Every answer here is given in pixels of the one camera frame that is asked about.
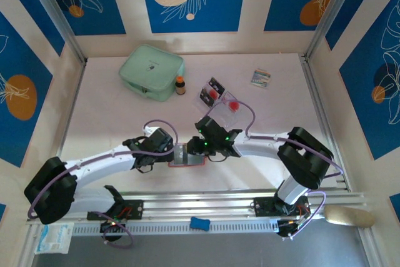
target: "orange circle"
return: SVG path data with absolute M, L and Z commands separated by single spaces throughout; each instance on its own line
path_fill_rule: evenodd
M 317 25 L 331 0 L 310 0 L 300 12 L 300 22 L 306 26 Z
M 38 103 L 35 84 L 25 75 L 14 75 L 7 83 L 12 86 L 6 88 L 10 93 L 6 97 L 9 112 L 22 121 L 31 119 Z
M 80 18 L 83 16 L 83 9 L 79 6 L 76 6 L 75 4 L 70 6 L 68 8 L 68 11 L 71 15 L 73 15 L 75 18 Z
M 372 100 L 375 103 L 382 103 L 385 100 L 385 89 L 381 86 L 376 86 L 372 91 Z

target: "gold object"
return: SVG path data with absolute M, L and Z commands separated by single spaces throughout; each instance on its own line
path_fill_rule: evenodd
M 370 228 L 375 223 L 375 217 L 370 212 L 346 206 L 328 204 L 324 208 L 324 215 L 325 220 L 333 224 Z

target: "red object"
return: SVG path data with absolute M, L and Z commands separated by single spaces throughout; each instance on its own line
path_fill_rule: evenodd
M 210 92 L 208 92 L 208 94 L 210 95 L 211 98 L 213 98 L 213 100 L 218 99 L 218 92 L 215 91 L 214 89 L 211 89 Z
M 229 103 L 229 108 L 234 112 L 236 112 L 239 109 L 239 107 L 240 107 L 239 103 L 237 103 L 235 101 L 231 101 Z

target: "small box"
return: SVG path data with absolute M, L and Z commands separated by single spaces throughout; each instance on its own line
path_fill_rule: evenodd
M 119 70 L 126 87 L 158 101 L 172 95 L 176 76 L 183 74 L 183 58 L 149 45 L 136 48 Z

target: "purple cable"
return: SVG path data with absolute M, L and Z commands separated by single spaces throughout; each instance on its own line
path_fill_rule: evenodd
M 82 167 L 84 167 L 84 166 L 86 166 L 88 164 L 91 164 L 91 163 L 94 163 L 94 162 L 98 162 L 98 161 L 101 161 L 101 160 L 106 159 L 106 158 L 115 157 L 115 156 L 121 156 L 121 155 L 125 155 L 125 154 L 147 154 L 147 155 L 151 155 L 151 156 L 165 156 L 166 154 L 172 153 L 174 151 L 177 143 L 178 143 L 178 134 L 177 134 L 178 132 L 176 131 L 176 129 L 174 128 L 174 126 L 171 123 L 169 123 L 167 121 L 164 121 L 164 120 L 160 120 L 160 119 L 154 119 L 154 120 L 148 121 L 143 126 L 143 128 L 145 128 L 149 123 L 152 123 L 152 122 L 164 123 L 164 124 L 168 125 L 174 131 L 174 134 L 175 134 L 175 137 L 176 137 L 176 142 L 175 142 L 174 147 L 172 147 L 169 151 L 166 151 L 164 153 L 151 153 L 149 151 L 140 151 L 140 150 L 137 150 L 137 151 L 118 151 L 118 152 L 114 153 L 114 155 L 109 153 L 109 154 L 104 154 L 102 156 L 99 156 L 97 158 L 89 159 L 87 161 L 82 162 L 80 166 L 74 165 L 74 166 L 64 170 L 59 175 L 55 176 L 50 182 L 48 182 L 47 185 L 45 185 L 45 187 L 43 187 L 43 189 L 37 194 L 37 196 L 33 200 L 32 204 L 31 204 L 31 207 L 29 208 L 29 210 L 27 212 L 28 218 L 29 219 L 36 219 L 37 218 L 37 216 L 33 215 L 33 211 L 34 211 L 35 206 L 38 204 L 39 200 L 47 192 L 47 190 L 51 187 L 51 185 L 53 185 L 57 180 L 59 180 L 60 178 L 62 178 L 65 175 L 67 175 L 71 171 L 77 170 L 77 169 L 82 168 Z
M 111 247 L 114 247 L 114 248 L 120 248 L 120 249 L 129 249 L 129 248 L 131 248 L 131 247 L 133 246 L 133 235 L 132 235 L 132 233 L 131 233 L 130 231 L 128 231 L 128 229 L 127 229 L 125 226 L 123 226 L 121 223 L 119 223 L 118 220 L 112 219 L 111 217 L 109 217 L 109 216 L 107 216 L 106 214 L 103 214 L 103 213 L 101 213 L 101 212 L 92 212 L 92 213 L 97 214 L 98 216 L 101 216 L 101 217 L 103 217 L 103 218 L 106 218 L 106 219 L 110 220 L 111 222 L 114 222 L 114 223 L 115 223 L 118 227 L 120 227 L 125 233 L 127 233 L 127 235 L 128 235 L 128 236 L 130 237 L 130 239 L 131 239 L 131 244 L 128 244 L 128 245 L 117 245 L 117 244 L 108 243 L 109 241 L 106 240 L 106 233 L 109 231 L 109 229 L 111 229 L 111 227 L 110 227 L 110 228 L 106 229 L 106 230 L 104 231 L 104 233 L 102 234 L 102 236 L 103 236 L 102 238 L 103 238 L 104 242 L 105 242 L 107 245 L 109 245 L 109 246 L 111 246 Z
M 256 112 L 248 104 L 246 104 L 246 103 L 244 103 L 242 101 L 239 101 L 239 100 L 236 100 L 236 99 L 228 99 L 228 100 L 221 101 L 221 102 L 217 103 L 215 106 L 213 106 L 212 108 L 210 108 L 205 116 L 207 116 L 216 106 L 220 105 L 221 103 L 230 103 L 230 102 L 243 104 L 245 107 L 247 107 L 250 110 L 250 112 L 251 112 L 253 117 L 252 117 L 252 120 L 249 123 L 249 125 L 244 130 L 244 132 L 246 133 L 246 136 L 249 139 L 262 139 L 262 140 L 273 140 L 273 141 L 275 141 L 275 137 L 271 137 L 271 136 L 249 136 L 249 129 L 254 124 L 254 122 L 256 120 Z M 338 164 L 336 164 L 331 159 L 325 157 L 323 154 L 321 154 L 321 153 L 313 150 L 312 148 L 308 147 L 307 145 L 304 145 L 304 144 L 302 144 L 300 142 L 297 142 L 295 140 L 286 139 L 286 138 L 276 138 L 276 141 L 288 142 L 288 143 L 294 144 L 296 146 L 299 146 L 299 147 L 305 149 L 306 151 L 309 151 L 310 153 L 316 155 L 317 157 L 323 159 L 325 162 L 327 162 L 330 165 L 334 166 L 339 171 L 337 173 L 333 173 L 333 174 L 327 175 L 324 178 L 332 178 L 333 176 L 337 176 L 337 175 L 342 175 L 343 174 L 342 167 L 340 167 Z
M 321 201 L 321 204 L 319 204 L 318 208 L 315 210 L 315 212 L 313 212 L 313 214 L 311 214 L 311 216 L 301 225 L 301 227 L 294 232 L 294 234 L 291 235 L 290 239 L 293 239 L 295 236 L 297 236 L 298 233 L 300 233 L 303 228 L 305 228 L 307 226 L 307 224 L 309 224 L 311 222 L 311 220 L 313 220 L 313 218 L 315 217 L 315 215 L 318 214 L 318 212 L 321 210 L 322 206 L 325 204 L 326 201 L 326 193 L 324 191 L 311 191 L 311 192 L 307 192 L 308 195 L 310 194 L 322 194 L 323 199 Z

